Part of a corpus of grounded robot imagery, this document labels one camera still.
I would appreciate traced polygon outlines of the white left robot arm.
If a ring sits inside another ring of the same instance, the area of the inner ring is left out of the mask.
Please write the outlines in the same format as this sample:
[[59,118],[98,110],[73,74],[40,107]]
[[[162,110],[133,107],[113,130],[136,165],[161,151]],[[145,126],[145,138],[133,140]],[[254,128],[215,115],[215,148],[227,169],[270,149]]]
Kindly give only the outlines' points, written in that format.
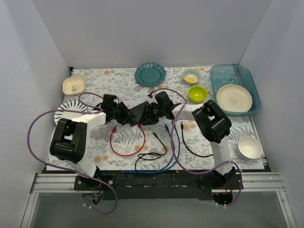
[[60,118],[51,141],[50,154],[68,163],[83,177],[86,176],[85,185],[91,190],[100,187],[101,178],[95,174],[97,167],[86,155],[87,133],[112,120],[133,126],[139,121],[139,115],[119,102],[117,96],[106,95],[103,102],[93,106],[88,114],[72,119]]

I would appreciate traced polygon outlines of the black network switch box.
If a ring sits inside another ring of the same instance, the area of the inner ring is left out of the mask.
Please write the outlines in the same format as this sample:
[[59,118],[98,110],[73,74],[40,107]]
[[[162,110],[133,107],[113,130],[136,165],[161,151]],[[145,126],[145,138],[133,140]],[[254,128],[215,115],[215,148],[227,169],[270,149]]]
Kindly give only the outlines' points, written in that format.
[[129,125],[131,127],[137,124],[143,124],[146,121],[146,113],[147,113],[147,106],[149,103],[147,101],[138,104],[137,106],[130,109],[130,112],[135,116],[131,117]]

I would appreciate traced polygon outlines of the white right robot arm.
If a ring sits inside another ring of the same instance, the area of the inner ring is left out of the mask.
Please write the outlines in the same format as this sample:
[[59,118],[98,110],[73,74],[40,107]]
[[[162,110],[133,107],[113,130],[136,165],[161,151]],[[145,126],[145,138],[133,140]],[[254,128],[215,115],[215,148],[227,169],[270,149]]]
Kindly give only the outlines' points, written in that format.
[[228,136],[232,123],[221,108],[213,100],[208,100],[204,104],[175,104],[166,92],[149,97],[152,100],[143,104],[140,124],[156,124],[161,117],[173,120],[173,127],[177,120],[195,121],[202,135],[210,142],[214,158],[213,169],[204,172],[189,171],[176,159],[179,166],[184,171],[194,175],[215,172],[217,174],[215,184],[221,189],[231,185],[232,176],[236,173],[228,147]]

